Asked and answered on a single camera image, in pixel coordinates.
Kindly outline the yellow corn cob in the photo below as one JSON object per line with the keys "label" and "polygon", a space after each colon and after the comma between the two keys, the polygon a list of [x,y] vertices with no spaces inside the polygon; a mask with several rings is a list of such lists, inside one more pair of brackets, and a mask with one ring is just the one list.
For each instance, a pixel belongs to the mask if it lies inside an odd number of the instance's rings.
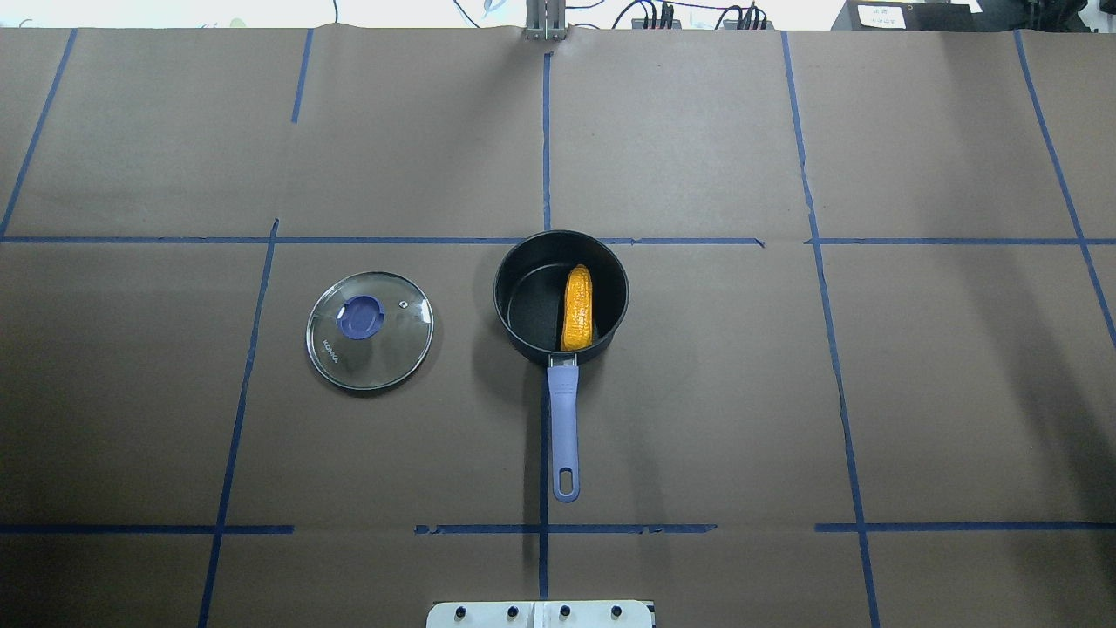
{"label": "yellow corn cob", "polygon": [[559,337],[559,349],[562,352],[575,352],[591,346],[594,341],[593,305],[593,279],[589,267],[575,265],[567,276],[562,291],[561,336]]}

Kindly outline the blue saucepan with handle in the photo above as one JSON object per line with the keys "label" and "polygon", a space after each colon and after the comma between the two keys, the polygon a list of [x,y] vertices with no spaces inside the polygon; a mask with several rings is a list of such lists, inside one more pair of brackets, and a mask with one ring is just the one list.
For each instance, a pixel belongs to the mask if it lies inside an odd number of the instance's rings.
{"label": "blue saucepan with handle", "polygon": [[629,308],[629,279],[602,240],[549,230],[510,249],[493,281],[499,322],[514,350],[545,369],[554,497],[581,495],[578,392],[581,366],[610,345]]}

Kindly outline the aluminium frame post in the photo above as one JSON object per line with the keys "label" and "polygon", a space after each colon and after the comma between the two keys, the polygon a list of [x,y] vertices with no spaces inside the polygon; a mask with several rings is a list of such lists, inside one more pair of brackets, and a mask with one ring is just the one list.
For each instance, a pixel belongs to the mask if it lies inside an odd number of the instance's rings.
{"label": "aluminium frame post", "polygon": [[562,41],[568,36],[566,0],[527,0],[523,35],[527,41]]}

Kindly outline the black box with label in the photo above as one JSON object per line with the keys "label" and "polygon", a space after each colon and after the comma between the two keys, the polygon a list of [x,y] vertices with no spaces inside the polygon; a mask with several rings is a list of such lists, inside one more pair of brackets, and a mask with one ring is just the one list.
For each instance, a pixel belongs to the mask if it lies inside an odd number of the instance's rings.
{"label": "black box with label", "polygon": [[971,4],[951,1],[845,1],[830,31],[977,32]]}

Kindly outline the glass lid blue knob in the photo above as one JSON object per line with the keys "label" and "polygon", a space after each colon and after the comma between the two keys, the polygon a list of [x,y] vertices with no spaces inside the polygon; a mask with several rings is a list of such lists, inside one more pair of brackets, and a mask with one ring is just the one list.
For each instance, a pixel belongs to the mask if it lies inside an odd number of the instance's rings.
{"label": "glass lid blue knob", "polygon": [[304,346],[323,380],[348,392],[382,392],[426,361],[434,307],[411,279],[386,271],[347,276],[310,309]]}

